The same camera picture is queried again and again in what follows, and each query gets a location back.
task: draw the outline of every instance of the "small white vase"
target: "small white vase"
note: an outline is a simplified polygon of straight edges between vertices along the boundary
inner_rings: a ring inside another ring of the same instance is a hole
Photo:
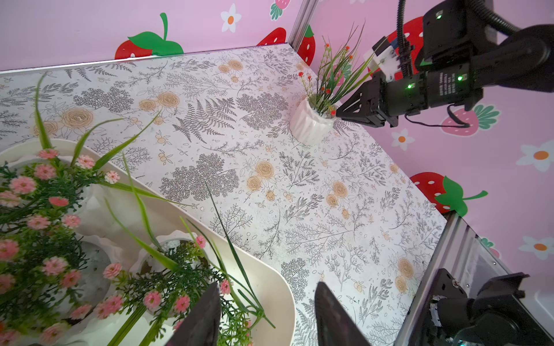
[[[294,112],[289,128],[297,141],[307,146],[315,146],[327,136],[335,120],[337,120],[336,117],[332,119],[321,117],[310,107],[305,98],[300,101]]]

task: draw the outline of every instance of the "white flower pot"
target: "white flower pot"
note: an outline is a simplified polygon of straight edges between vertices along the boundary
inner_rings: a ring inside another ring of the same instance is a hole
[[[76,143],[72,141],[52,139],[52,145],[59,150],[62,156],[71,156],[75,149],[75,144]],[[30,153],[38,153],[40,149],[41,147],[38,141],[26,141],[0,153],[0,162],[17,161]],[[97,153],[87,147],[84,147],[81,153],[90,156],[94,160],[100,158]],[[117,172],[121,177],[120,182],[129,184],[126,173],[119,167],[107,163],[104,165],[103,170]],[[136,179],[133,179],[133,184],[140,189],[157,194]],[[135,235],[143,241],[149,242],[148,236],[144,230],[144,225],[142,224],[141,214],[135,196],[128,192],[111,189],[101,185],[91,185],[91,191],[98,201],[98,205],[91,201],[88,203],[86,210],[79,215],[82,220],[82,226],[79,228],[79,232],[84,235],[106,237],[121,246],[125,252],[121,262],[123,267],[128,268],[136,261],[140,252],[140,246],[114,221],[105,207],[104,201],[107,199],[110,202],[114,213],[129,230],[134,232]],[[142,198],[142,200],[146,205],[150,224],[153,226],[153,231],[156,236],[169,235],[173,230],[182,229],[183,224],[179,217],[183,217],[186,222],[195,225],[206,234],[206,237],[217,247],[229,274],[240,279],[244,283],[240,269],[235,263],[233,253],[225,238],[206,227],[175,204],[153,198]],[[266,316],[276,326],[276,329],[274,329],[265,321],[258,323],[252,329],[254,344],[264,346],[290,345],[293,341],[296,325],[296,310],[290,287],[279,271],[271,268],[238,247],[236,247],[235,250],[243,264],[255,294],[258,296],[261,305],[265,309]],[[64,338],[63,343],[69,344],[77,341],[85,341],[88,342],[89,345],[107,345],[128,317],[129,315],[118,314],[103,320],[94,318],[85,330],[69,339]],[[141,318],[120,345],[138,345],[149,328],[150,326],[146,319],[144,317]],[[164,336],[151,345],[165,345],[172,335],[173,330],[171,328],[166,328]]]
[[[307,146],[315,146],[327,136],[336,120],[336,117],[332,119],[321,117],[310,107],[307,98],[305,98],[300,101],[298,108],[290,119],[289,128],[297,141]]]

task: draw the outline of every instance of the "orange flower center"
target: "orange flower center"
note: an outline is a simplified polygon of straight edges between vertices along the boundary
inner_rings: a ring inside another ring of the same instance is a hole
[[[544,150],[541,150],[541,151],[537,151],[533,157],[537,160],[545,160],[549,157],[550,155],[548,154],[548,152],[544,151]]]
[[[535,244],[533,246],[535,249],[537,249],[538,251],[546,251],[548,249],[548,246],[546,246],[545,244]]]

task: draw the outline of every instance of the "pink wall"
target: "pink wall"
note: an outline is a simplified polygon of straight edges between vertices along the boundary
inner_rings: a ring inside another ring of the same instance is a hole
[[[440,1],[406,2],[405,22],[424,15]],[[311,21],[317,47],[311,67],[317,69],[321,60],[322,35],[329,36],[331,44],[342,44],[352,22],[362,24],[365,20],[360,50],[365,52],[379,38],[396,30],[396,10],[396,1],[350,0],[349,4],[322,0]],[[495,11],[520,27],[554,23],[551,0],[496,0]],[[470,137],[414,125],[404,118],[396,128],[367,131],[409,176],[421,172],[446,175],[463,187],[465,197],[482,190],[489,192],[483,198],[466,201],[469,211],[464,219],[477,234],[492,242],[492,249],[500,253],[512,271],[552,273],[554,142],[539,147],[554,140],[554,94],[490,87],[485,89],[479,104],[494,105],[500,114],[490,129],[480,129]],[[440,107],[426,110],[414,119],[440,124],[446,117],[445,107]],[[403,130],[406,137],[414,138],[405,151],[393,145]],[[545,166],[541,165],[547,161],[552,160],[553,164],[544,172],[533,164],[518,166],[516,162],[526,156],[522,146],[536,147],[524,147],[531,156],[537,151],[550,151],[550,157],[539,164],[542,170]]]
[[[222,32],[221,13],[235,3],[236,31]],[[274,0],[17,0],[0,4],[0,71],[111,60],[128,36],[151,31],[163,37],[160,13],[168,17],[167,40],[185,52],[257,45],[275,28],[293,28],[301,0],[291,0],[271,20]]]

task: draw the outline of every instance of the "floral patterned tabletop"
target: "floral patterned tabletop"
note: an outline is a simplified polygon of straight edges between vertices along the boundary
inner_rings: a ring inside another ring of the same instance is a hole
[[[125,156],[132,174],[280,271],[297,307],[295,345],[316,345],[325,281],[376,346],[402,325],[445,220],[381,146],[341,120],[322,144],[289,133],[303,97],[288,45],[0,77],[0,149],[36,138],[35,85],[48,132],[105,153],[159,116]],[[122,167],[121,156],[114,162]]]

